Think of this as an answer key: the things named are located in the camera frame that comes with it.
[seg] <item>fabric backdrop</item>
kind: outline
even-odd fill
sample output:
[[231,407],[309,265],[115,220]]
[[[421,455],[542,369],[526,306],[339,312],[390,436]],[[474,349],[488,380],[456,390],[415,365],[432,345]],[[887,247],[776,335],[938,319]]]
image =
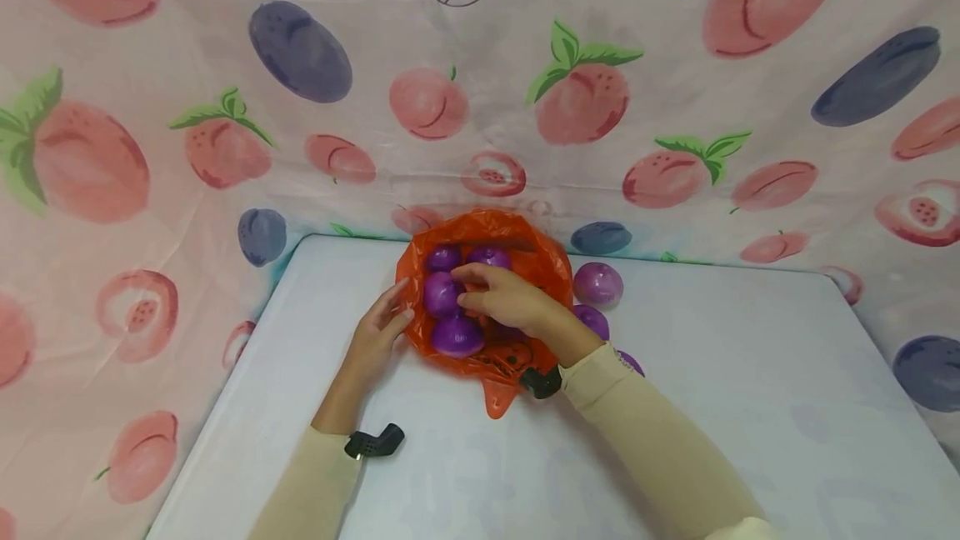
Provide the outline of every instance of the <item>fabric backdrop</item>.
[[0,540],[141,538],[299,239],[477,205],[832,275],[958,459],[958,12],[0,0]]

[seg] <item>purple onion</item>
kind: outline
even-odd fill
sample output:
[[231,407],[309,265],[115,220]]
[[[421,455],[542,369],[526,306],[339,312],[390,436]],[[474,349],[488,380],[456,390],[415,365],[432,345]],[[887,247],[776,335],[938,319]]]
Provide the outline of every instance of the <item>purple onion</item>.
[[426,256],[426,268],[428,271],[450,271],[459,268],[461,262],[460,247],[456,244],[437,245],[437,247]]
[[458,315],[440,319],[430,334],[430,343],[441,355],[466,358],[483,348],[483,330],[472,317]]
[[485,263],[493,268],[510,269],[513,263],[499,246],[478,246],[467,255],[467,263]]
[[596,308],[589,305],[577,305],[573,308],[573,314],[577,315],[577,319],[580,319],[583,325],[596,333],[603,342],[606,343],[610,340],[610,324],[607,323],[604,314]]
[[585,305],[613,308],[623,296],[623,278],[602,262],[588,262],[573,276],[573,294]]
[[636,371],[638,374],[646,377],[646,375],[643,373],[643,367],[640,367],[640,363],[637,362],[636,358],[633,358],[630,355],[627,355],[626,352],[621,351],[619,349],[617,350],[617,355],[620,356],[620,359],[622,362],[626,363],[627,365],[630,365],[630,368],[633,371]]
[[460,311],[457,296],[462,292],[461,283],[447,271],[431,273],[423,283],[423,306],[432,318],[452,318]]

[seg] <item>white tabletop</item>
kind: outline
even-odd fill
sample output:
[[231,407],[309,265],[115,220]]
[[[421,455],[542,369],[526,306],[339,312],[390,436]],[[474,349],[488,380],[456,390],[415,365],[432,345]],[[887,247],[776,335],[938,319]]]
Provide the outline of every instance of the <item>white tabletop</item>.
[[[405,244],[309,237],[154,523],[241,540]],[[594,258],[623,276],[612,341],[732,460],[786,540],[955,540],[960,477],[826,277]],[[586,258],[571,257],[574,268]],[[362,420],[407,434],[368,460],[341,539],[655,538],[563,396],[488,418],[480,382],[403,351]]]

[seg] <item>plastic bag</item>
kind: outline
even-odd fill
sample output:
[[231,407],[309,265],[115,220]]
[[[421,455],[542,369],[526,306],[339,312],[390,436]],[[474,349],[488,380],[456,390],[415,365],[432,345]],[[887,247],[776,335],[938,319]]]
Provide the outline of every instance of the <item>plastic bag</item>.
[[573,271],[560,243],[539,232],[516,213],[476,209],[447,220],[412,237],[410,246],[397,262],[397,280],[410,278],[404,300],[414,308],[407,337],[419,354],[430,362],[461,376],[479,377],[484,387],[487,414],[499,419],[520,393],[520,375],[527,368],[546,374],[557,364],[548,347],[536,338],[512,336],[506,327],[480,318],[486,337],[482,351],[467,358],[441,355],[430,344],[434,319],[423,307],[423,281],[428,275],[424,258],[438,244],[460,244],[462,255],[477,245],[506,248],[512,270],[534,283],[563,306],[573,308]]

